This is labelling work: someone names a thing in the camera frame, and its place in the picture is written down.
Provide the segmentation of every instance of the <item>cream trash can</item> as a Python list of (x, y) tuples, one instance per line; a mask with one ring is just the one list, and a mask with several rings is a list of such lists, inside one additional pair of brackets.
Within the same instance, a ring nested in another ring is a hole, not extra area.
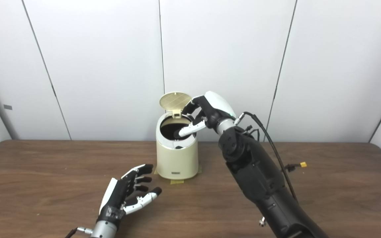
[(198, 141), (196, 133), (175, 139), (174, 132), (188, 126), (191, 119), (182, 110), (192, 98), (181, 92), (167, 93), (160, 105), (167, 113), (156, 128), (157, 172), (166, 179), (189, 179), (198, 173)]

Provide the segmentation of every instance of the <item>masking tape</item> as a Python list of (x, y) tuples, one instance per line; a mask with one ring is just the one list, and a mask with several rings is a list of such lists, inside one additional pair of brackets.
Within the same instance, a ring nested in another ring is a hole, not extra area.
[(178, 183), (184, 183), (184, 180), (171, 180), (170, 184), (178, 184)]

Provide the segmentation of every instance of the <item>white robotic hand cover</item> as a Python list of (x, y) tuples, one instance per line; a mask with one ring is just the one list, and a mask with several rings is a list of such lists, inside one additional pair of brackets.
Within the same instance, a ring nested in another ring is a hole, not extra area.
[[(193, 100), (195, 98), (199, 98), (202, 96), (204, 96), (207, 99), (207, 101), (209, 102), (209, 104), (213, 108), (218, 109), (218, 110), (222, 110), (222, 111), (228, 113), (230, 116), (236, 117), (236, 113), (234, 113), (234, 110), (228, 104), (228, 102), (222, 96), (220, 96), (217, 93), (212, 92), (212, 91), (208, 91), (204, 95), (192, 98), (192, 100), (189, 101), (189, 104), (194, 104)], [(207, 125), (205, 124), (205, 121), (199, 122), (196, 125), (189, 124), (189, 126), (184, 127), (179, 131), (179, 136), (185, 137), (187, 135), (190, 135), (192, 133), (200, 131), (206, 127), (207, 127)]]

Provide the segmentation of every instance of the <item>trash can lid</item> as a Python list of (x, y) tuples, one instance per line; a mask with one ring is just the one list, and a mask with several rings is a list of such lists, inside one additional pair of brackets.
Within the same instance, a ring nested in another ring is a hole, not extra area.
[(173, 118), (182, 117), (182, 110), (192, 99), (191, 96), (181, 92), (166, 93), (160, 98), (160, 105), (163, 109), (173, 112)]

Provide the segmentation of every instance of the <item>robotic hand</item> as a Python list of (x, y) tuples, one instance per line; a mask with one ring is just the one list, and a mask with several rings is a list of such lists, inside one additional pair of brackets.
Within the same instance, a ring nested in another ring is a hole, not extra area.
[[(218, 146), (228, 169), (246, 198), (263, 214), (276, 237), (328, 238), (298, 205), (296, 196), (292, 197), (285, 187), (281, 170), (260, 143), (237, 126), (245, 115), (251, 116), (263, 129), (279, 158), (271, 138), (259, 119), (248, 112), (242, 113), (236, 119), (236, 114), (227, 101), (214, 92), (193, 98), (184, 107), (182, 114), (193, 113), (198, 107), (201, 107), (201, 111), (195, 120), (189, 126), (176, 131), (174, 136), (185, 137), (205, 127), (213, 128), (220, 136)], [(289, 182), (281, 160), (279, 162)]]
[(78, 227), (65, 237), (70, 238), (76, 231), (91, 235), (91, 238), (113, 238), (124, 216), (136, 212), (151, 203), (161, 193), (161, 188), (154, 188), (145, 196), (126, 199), (134, 191), (147, 192), (148, 187), (141, 182), (151, 182), (152, 178), (142, 177), (152, 173), (152, 164), (142, 164), (130, 169), (120, 180), (112, 178), (101, 202), (100, 214), (95, 228)]

